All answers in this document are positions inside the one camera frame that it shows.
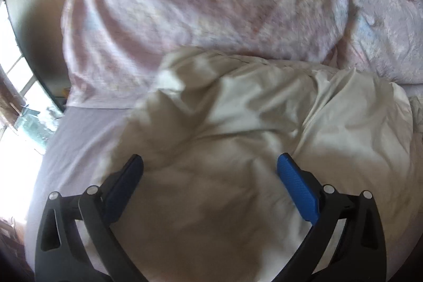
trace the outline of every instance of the mattress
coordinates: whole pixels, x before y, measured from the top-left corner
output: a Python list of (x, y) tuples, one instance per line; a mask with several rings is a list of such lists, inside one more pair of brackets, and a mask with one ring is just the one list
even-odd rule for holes
[[(48, 194), (63, 196), (82, 193), (92, 180), (105, 154), (117, 144), (124, 128), (127, 109), (87, 109), (69, 107), (50, 141), (35, 183), (25, 233), (25, 253), (32, 269), (39, 222)], [(388, 255), (390, 278), (407, 259), (423, 233), (423, 213), (409, 224)]]

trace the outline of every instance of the metal screw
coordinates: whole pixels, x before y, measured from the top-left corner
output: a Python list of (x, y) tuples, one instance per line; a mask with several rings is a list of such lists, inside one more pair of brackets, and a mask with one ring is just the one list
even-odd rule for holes
[(88, 195), (94, 195), (97, 193), (97, 191), (99, 191), (99, 187), (98, 186), (89, 186), (87, 189), (87, 194)]
[(370, 191), (368, 191), (368, 190), (365, 190), (365, 191), (363, 192), (363, 196), (364, 196), (366, 199), (368, 199), (368, 200), (370, 200), (370, 199), (373, 197), (373, 195), (371, 194), (371, 192), (370, 192)]
[(49, 195), (49, 199), (50, 200), (55, 200), (55, 199), (57, 199), (59, 197), (59, 193), (57, 192), (57, 191), (54, 191), (54, 192), (52, 192), (50, 195)]
[(323, 190), (325, 193), (334, 193), (335, 192), (335, 188), (333, 186), (331, 186), (330, 184), (326, 184), (323, 187)]

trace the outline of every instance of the blue rubber fingertip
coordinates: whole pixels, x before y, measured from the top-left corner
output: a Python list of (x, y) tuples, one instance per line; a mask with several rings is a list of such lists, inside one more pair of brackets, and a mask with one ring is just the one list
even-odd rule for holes
[(284, 153), (278, 158), (278, 176), (286, 187), (302, 218), (314, 225), (319, 219), (319, 201), (308, 188), (291, 157)]

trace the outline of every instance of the bed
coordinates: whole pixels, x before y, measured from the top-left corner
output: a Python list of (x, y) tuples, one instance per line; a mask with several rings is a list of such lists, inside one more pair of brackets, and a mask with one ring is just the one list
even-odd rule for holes
[[(65, 55), (71, 49), (77, 49), (74, 46), (75, 42), (69, 40), (73, 36), (73, 31), (68, 23), (69, 21), (73, 21), (73, 16), (81, 10), (81, 8), (77, 9), (77, 5), (69, 0), (67, 5), (69, 7), (65, 6), (67, 12), (62, 19)], [(96, 19), (91, 18), (89, 23), (90, 28), (97, 25)], [(100, 46), (100, 53), (103, 51), (103, 48), (103, 46)], [(38, 229), (37, 224), (41, 217), (45, 199), (52, 191), (52, 186), (63, 195), (73, 195), (82, 192), (90, 185), (90, 180), (93, 177), (96, 167), (101, 163), (102, 157), (117, 144), (117, 140), (125, 124), (127, 109), (133, 106), (136, 98), (142, 97), (149, 89), (155, 75), (151, 71), (157, 68), (160, 60), (160, 56), (149, 57), (147, 68), (145, 68), (145, 64), (141, 68), (142, 73), (147, 75), (147, 78), (141, 82), (137, 81), (137, 93), (134, 94), (132, 93), (133, 89), (128, 89), (125, 91), (126, 94), (124, 94), (124, 97), (122, 97), (122, 93), (118, 93), (116, 87), (110, 85), (111, 81), (119, 84), (119, 79), (115, 78), (116, 76), (107, 76), (109, 79), (106, 78), (103, 80), (103, 85), (107, 85), (105, 88), (106, 92), (103, 92), (104, 90), (101, 90), (100, 87), (91, 89), (90, 87), (92, 85), (86, 81), (93, 80), (93, 74), (98, 73), (98, 70), (93, 69), (92, 71), (88, 71), (90, 76), (87, 78), (87, 75), (83, 74), (87, 70), (81, 68), (83, 67), (80, 64), (81, 60), (78, 57), (73, 60), (68, 58), (68, 64), (73, 64), (70, 68), (71, 80), (74, 86), (73, 96), (69, 101), (66, 115), (61, 120), (61, 125), (54, 139), (50, 142), (49, 149), (44, 157), (28, 214), (28, 225), (25, 236), (26, 253), (27, 260), (32, 267), (34, 262), (34, 238)], [(105, 66), (107, 67), (103, 71), (110, 68), (110, 65), (111, 61), (106, 62)], [(122, 75), (125, 75), (121, 71), (118, 71), (117, 74), (120, 75), (120, 78), (123, 78)], [(131, 84), (124, 82), (122, 84), (131, 86)], [(411, 85), (413, 83), (404, 82), (402, 84), (407, 89), (409, 87), (408, 84)], [(418, 90), (416, 90), (416, 88), (410, 86), (410, 95), (417, 93)], [(398, 240), (397, 249), (388, 256), (388, 278), (392, 277), (403, 265), (422, 233), (423, 215), (420, 213), (414, 221), (410, 222), (407, 230)]]

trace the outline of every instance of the window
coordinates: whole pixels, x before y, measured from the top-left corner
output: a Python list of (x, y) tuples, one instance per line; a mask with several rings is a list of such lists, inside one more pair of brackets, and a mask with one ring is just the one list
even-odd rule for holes
[(0, 120), (0, 217), (25, 223), (46, 144), (63, 115), (37, 81), (0, 3), (0, 66), (25, 106), (13, 128)]

